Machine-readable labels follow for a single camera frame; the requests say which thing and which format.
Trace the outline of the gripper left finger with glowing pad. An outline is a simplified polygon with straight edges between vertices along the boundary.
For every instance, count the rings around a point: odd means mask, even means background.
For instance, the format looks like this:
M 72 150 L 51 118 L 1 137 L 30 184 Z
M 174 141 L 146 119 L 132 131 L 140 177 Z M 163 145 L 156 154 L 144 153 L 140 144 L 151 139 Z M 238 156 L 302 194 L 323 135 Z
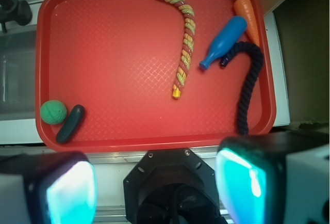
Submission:
M 82 152 L 1 156 L 1 223 L 93 223 L 96 205 Z

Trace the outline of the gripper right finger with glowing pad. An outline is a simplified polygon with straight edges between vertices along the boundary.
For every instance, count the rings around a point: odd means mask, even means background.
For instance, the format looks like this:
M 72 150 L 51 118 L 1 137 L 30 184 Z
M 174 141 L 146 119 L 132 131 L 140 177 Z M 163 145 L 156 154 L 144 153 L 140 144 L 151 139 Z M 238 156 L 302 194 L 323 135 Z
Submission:
M 283 131 L 225 138 L 215 160 L 234 223 L 329 223 L 329 135 Z

